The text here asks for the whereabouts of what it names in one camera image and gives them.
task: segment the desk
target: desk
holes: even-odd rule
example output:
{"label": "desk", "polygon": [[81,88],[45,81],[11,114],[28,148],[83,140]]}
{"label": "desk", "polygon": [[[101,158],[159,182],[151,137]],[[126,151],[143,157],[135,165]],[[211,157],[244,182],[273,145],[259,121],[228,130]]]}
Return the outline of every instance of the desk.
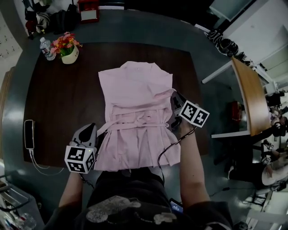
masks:
{"label": "desk", "polygon": [[231,58],[231,61],[210,74],[202,81],[202,83],[206,84],[208,81],[212,80],[231,66],[235,72],[240,87],[247,115],[247,130],[234,133],[214,134],[211,136],[212,138],[235,137],[242,135],[254,136],[270,128],[269,112],[259,76],[255,71],[236,58]]}
{"label": "desk", "polygon": [[[202,105],[198,79],[190,53],[137,43],[85,43],[75,63],[36,63],[26,100],[24,120],[35,124],[35,159],[38,164],[65,167],[65,148],[82,126],[105,124],[105,101],[98,72],[119,68],[127,61],[156,63],[173,74],[173,88],[187,100]],[[208,153],[205,127],[196,130],[200,154]],[[23,146],[24,160],[30,162]]]}

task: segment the pink shirt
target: pink shirt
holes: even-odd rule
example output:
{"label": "pink shirt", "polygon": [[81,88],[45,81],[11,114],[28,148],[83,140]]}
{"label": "pink shirt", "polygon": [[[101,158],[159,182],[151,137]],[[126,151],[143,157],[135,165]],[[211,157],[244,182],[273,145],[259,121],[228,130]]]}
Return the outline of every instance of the pink shirt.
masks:
{"label": "pink shirt", "polygon": [[[118,171],[158,165],[158,156],[177,142],[167,129],[172,115],[172,74],[155,63],[126,62],[120,68],[99,72],[105,97],[107,131],[95,170]],[[180,162],[180,145],[172,146],[161,165]]]}

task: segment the flower pot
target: flower pot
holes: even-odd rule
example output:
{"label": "flower pot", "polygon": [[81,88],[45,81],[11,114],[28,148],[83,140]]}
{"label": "flower pot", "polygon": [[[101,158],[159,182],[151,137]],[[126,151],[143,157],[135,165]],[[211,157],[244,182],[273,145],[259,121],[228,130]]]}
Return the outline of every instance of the flower pot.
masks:
{"label": "flower pot", "polygon": [[62,57],[62,62],[64,64],[72,64],[77,60],[78,55],[79,55],[79,50],[78,50],[77,46],[74,45],[74,49],[73,49],[72,53]]}

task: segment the floor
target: floor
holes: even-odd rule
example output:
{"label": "floor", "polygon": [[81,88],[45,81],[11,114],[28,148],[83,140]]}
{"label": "floor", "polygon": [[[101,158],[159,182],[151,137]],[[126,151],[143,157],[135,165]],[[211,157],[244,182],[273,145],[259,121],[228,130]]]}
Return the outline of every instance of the floor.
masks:
{"label": "floor", "polygon": [[[182,21],[152,13],[102,10],[99,23],[80,25],[74,30],[74,33],[82,43],[136,42],[189,51],[199,82],[228,62],[228,58],[217,51],[201,30]],[[56,38],[53,34],[47,34],[45,37],[50,40]],[[44,221],[47,221],[58,205],[69,173],[65,169],[56,177],[43,176],[33,168],[31,163],[23,161],[22,130],[25,100],[30,78],[40,52],[39,44],[38,38],[30,41],[15,68],[4,108],[2,142],[8,179],[42,202],[41,213]],[[207,84],[200,84],[204,109],[211,113],[207,121],[210,134],[235,129],[235,126],[227,125],[229,120],[227,103],[241,100],[235,80],[233,73],[228,70],[224,75]],[[228,186],[240,188],[239,190],[220,192],[211,198],[214,201],[227,201],[233,221],[237,222],[245,219],[248,212],[247,206],[243,205],[241,200],[252,193],[252,189],[246,189],[252,188],[252,185],[240,181],[229,181],[224,172],[225,162],[214,166],[213,160],[229,151],[225,144],[227,140],[210,140],[210,151],[202,157],[202,162],[209,194]],[[49,170],[50,173],[54,173],[60,169]],[[154,168],[152,171],[160,175],[158,168]],[[180,200],[179,166],[164,167],[163,171],[169,198]],[[100,172],[92,171],[87,179],[95,182],[99,174]],[[85,185],[83,206],[86,205],[90,193],[91,188]]]}

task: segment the cable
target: cable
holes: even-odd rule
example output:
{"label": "cable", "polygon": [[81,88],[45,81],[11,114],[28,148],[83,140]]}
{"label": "cable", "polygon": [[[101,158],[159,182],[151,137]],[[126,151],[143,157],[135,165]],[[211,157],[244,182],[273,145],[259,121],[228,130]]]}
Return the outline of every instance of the cable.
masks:
{"label": "cable", "polygon": [[255,190],[255,188],[230,188],[230,187],[225,187],[222,190],[219,190],[219,191],[217,191],[217,192],[215,192],[215,193],[213,193],[212,195],[209,195],[209,196],[212,197],[212,196],[215,196],[216,194],[218,194],[220,192],[229,191],[229,190],[249,190],[249,189]]}
{"label": "cable", "polygon": [[165,184],[165,177],[164,177],[164,174],[163,174],[163,171],[162,171],[162,167],[161,167],[161,165],[160,165],[160,158],[162,157],[162,155],[163,155],[168,149],[170,149],[170,147],[172,147],[172,146],[174,146],[174,145],[177,145],[177,144],[178,144],[180,141],[182,141],[184,138],[186,138],[186,137],[189,136],[190,134],[194,133],[194,132],[195,132],[195,129],[196,129],[197,127],[194,127],[193,125],[192,125],[192,127],[193,127],[193,129],[192,129],[191,131],[189,131],[189,132],[186,133],[184,136],[182,136],[177,142],[169,145],[169,146],[168,146],[162,153],[160,153],[160,155],[158,156],[158,161],[157,161],[157,163],[158,163],[158,167],[160,168],[161,173],[162,173],[163,184]]}
{"label": "cable", "polygon": [[37,164],[37,162],[35,161],[35,158],[34,158],[34,151],[31,150],[31,152],[32,152],[31,154],[32,154],[33,160],[34,160],[35,164],[36,164],[39,168],[41,168],[41,169],[48,169],[48,168],[50,168],[50,166],[48,166],[48,167],[46,167],[46,168],[39,166],[39,165]]}
{"label": "cable", "polygon": [[81,176],[81,179],[82,179],[82,181],[83,181],[83,184],[87,184],[87,185],[91,186],[91,187],[94,189],[94,185],[92,185],[89,181],[87,181],[87,180],[83,177],[82,173],[80,173],[79,175]]}
{"label": "cable", "polygon": [[32,163],[33,163],[33,165],[34,165],[34,167],[37,169],[37,171],[39,172],[39,173],[41,173],[41,174],[43,174],[43,175],[45,175],[45,176],[55,176],[55,175],[58,175],[58,174],[60,174],[63,170],[64,170],[64,168],[63,169],[61,169],[60,170],[60,172],[58,172],[58,173],[55,173],[55,174],[45,174],[45,173],[43,173],[43,172],[41,172],[38,168],[37,168],[37,163],[36,162],[34,162],[34,156],[33,156],[33,150],[29,150],[29,153],[30,153],[30,158],[31,158],[31,160],[32,160]]}

